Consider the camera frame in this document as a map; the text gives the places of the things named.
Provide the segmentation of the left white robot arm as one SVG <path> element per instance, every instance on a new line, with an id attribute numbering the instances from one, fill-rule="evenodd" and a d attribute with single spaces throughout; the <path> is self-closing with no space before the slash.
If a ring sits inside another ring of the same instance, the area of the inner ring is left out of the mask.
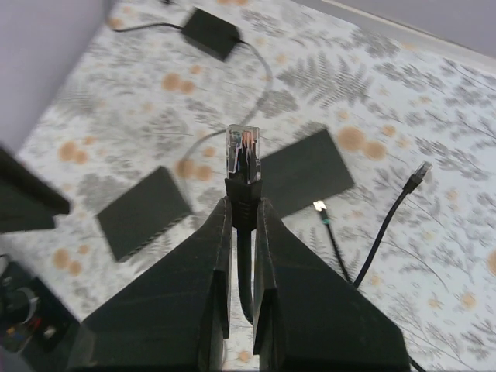
<path id="1" fill-rule="evenodd" d="M 70 202 L 1 149 L 1 234 L 56 228 L 56 217 L 71 212 Z M 1 341 L 22 347 L 31 339 L 42 350 L 55 349 L 79 328 L 60 299 L 8 254 L 1 273 Z"/>

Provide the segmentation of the black network switch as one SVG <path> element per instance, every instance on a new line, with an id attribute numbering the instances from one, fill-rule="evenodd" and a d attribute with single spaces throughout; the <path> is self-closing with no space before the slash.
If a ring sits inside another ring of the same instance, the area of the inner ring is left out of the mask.
<path id="1" fill-rule="evenodd" d="M 158 167 L 100 211 L 98 222 L 121 263 L 190 214 L 169 170 Z"/>
<path id="2" fill-rule="evenodd" d="M 354 186 L 326 129 L 262 158 L 261 178 L 262 195 L 282 218 Z"/>

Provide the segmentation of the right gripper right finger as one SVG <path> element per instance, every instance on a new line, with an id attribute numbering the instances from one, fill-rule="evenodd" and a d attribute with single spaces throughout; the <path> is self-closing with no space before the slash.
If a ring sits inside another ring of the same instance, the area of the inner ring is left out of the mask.
<path id="1" fill-rule="evenodd" d="M 408 371 L 404 336 L 293 234 L 257 210 L 253 352 L 262 371 Z"/>

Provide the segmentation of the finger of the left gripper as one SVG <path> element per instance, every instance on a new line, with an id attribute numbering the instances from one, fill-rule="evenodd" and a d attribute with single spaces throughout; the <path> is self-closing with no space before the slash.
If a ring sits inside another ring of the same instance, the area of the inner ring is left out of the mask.
<path id="1" fill-rule="evenodd" d="M 1 233 L 54 229 L 70 202 L 1 149 Z"/>

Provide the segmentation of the black ethernet cable teal plug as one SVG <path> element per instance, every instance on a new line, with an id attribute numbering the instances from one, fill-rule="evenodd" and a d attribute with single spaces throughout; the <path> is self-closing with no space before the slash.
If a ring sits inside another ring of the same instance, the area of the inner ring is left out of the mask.
<path id="1" fill-rule="evenodd" d="M 326 205 L 325 205 L 324 201 L 314 201 L 313 205 L 314 205 L 315 210 L 319 214 L 322 223 L 326 227 L 332 248 L 334 250 L 334 254 L 336 256 L 338 265 L 339 265 L 339 267 L 343 273 L 343 276 L 349 284 L 352 284 L 353 281 L 352 281 L 352 279 L 348 273 L 348 270 L 346 269 L 345 262 L 343 260 L 338 243 L 336 242 L 336 238 L 335 238 L 333 231 L 332 231 L 332 228 L 331 228 L 331 224 L 330 224 L 331 220 L 330 220 L 329 214 L 327 212 Z"/>

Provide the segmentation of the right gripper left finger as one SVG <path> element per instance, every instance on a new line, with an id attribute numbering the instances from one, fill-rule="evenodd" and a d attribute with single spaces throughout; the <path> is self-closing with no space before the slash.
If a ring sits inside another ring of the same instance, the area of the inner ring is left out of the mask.
<path id="1" fill-rule="evenodd" d="M 220 371 L 229 338 L 232 209 L 205 223 L 81 324 L 69 371 Z"/>

